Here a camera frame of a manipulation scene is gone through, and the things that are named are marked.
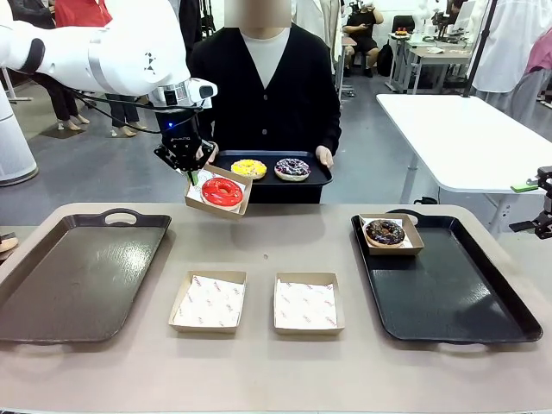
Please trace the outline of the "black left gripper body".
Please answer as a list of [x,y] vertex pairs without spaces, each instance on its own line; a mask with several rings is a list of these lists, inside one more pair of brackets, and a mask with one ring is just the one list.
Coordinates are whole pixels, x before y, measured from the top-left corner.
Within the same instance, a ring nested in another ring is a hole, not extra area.
[[188,153],[192,156],[203,142],[197,126],[194,110],[161,111],[155,117],[160,127],[161,141],[174,154]]

